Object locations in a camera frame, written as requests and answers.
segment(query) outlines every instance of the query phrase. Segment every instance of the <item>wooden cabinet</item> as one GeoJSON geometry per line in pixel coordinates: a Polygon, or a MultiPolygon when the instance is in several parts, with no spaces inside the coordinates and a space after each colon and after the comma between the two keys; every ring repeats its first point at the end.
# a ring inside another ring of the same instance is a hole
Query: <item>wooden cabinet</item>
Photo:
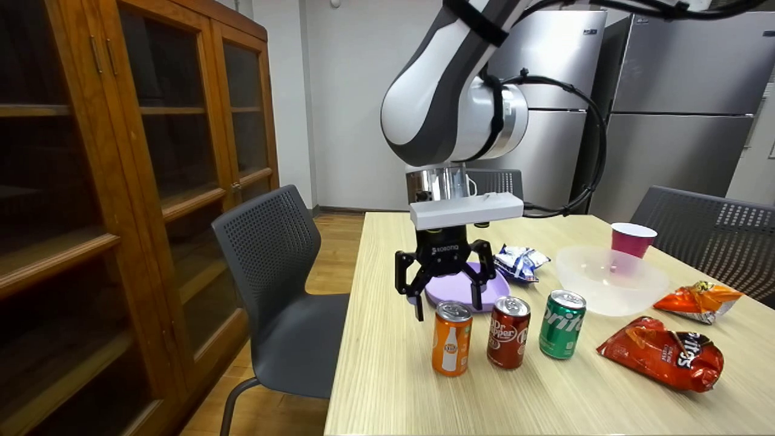
{"type": "Polygon", "coordinates": [[[266,34],[0,0],[0,435],[164,435],[247,339],[210,222],[275,189],[266,34]]]}

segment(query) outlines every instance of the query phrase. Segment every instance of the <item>wall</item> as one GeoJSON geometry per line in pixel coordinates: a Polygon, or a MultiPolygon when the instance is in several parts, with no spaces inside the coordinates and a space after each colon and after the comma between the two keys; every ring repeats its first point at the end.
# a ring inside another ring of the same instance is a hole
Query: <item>wall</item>
{"type": "Polygon", "coordinates": [[[381,132],[381,102],[436,18],[438,0],[305,0],[304,42],[315,202],[404,208],[404,162],[381,132]]]}
{"type": "Polygon", "coordinates": [[[282,185],[296,185],[312,207],[305,48],[299,0],[219,0],[260,23],[269,34],[275,132],[282,185]]]}

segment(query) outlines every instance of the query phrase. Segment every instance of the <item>orange can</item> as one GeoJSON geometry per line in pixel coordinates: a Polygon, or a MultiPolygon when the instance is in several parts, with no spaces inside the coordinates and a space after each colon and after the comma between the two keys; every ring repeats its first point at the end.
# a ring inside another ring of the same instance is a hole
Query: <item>orange can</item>
{"type": "Polygon", "coordinates": [[[461,303],[436,305],[432,364],[438,377],[457,379],[468,372],[471,352],[471,311],[461,303]]]}

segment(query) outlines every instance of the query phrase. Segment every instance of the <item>floor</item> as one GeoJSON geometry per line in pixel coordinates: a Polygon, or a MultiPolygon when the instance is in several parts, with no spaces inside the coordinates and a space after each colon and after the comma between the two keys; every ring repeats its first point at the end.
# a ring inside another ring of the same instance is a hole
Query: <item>floor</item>
{"type": "MultiPolygon", "coordinates": [[[[347,294],[352,287],[355,264],[364,214],[352,212],[315,212],[315,224],[323,236],[315,269],[309,278],[311,294],[347,294]]],[[[252,377],[250,347],[221,377],[210,395],[195,412],[181,436],[214,436],[221,431],[224,406],[232,386],[252,377]]],[[[318,436],[324,429],[327,402],[290,398],[264,387],[252,387],[240,395],[232,420],[232,436],[318,436]]]]}

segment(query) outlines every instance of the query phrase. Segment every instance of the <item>plastic wrapper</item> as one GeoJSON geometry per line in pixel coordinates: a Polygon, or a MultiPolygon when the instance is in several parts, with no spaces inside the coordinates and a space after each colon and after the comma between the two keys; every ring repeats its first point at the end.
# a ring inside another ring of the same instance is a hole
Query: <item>plastic wrapper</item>
{"type": "Polygon", "coordinates": [[[705,393],[724,372],[724,354],[698,332],[672,332],[655,318],[637,318],[598,354],[672,390],[705,393]]]}
{"type": "Polygon", "coordinates": [[[694,287],[682,287],[674,294],[655,303],[656,311],[691,318],[702,324],[715,324],[737,301],[740,291],[698,281],[694,287]]]}
{"type": "Polygon", "coordinates": [[[508,247],[504,245],[495,254],[495,264],[504,271],[504,276],[522,281],[522,283],[535,283],[537,281],[537,269],[548,264],[550,257],[533,247],[508,247]]]}

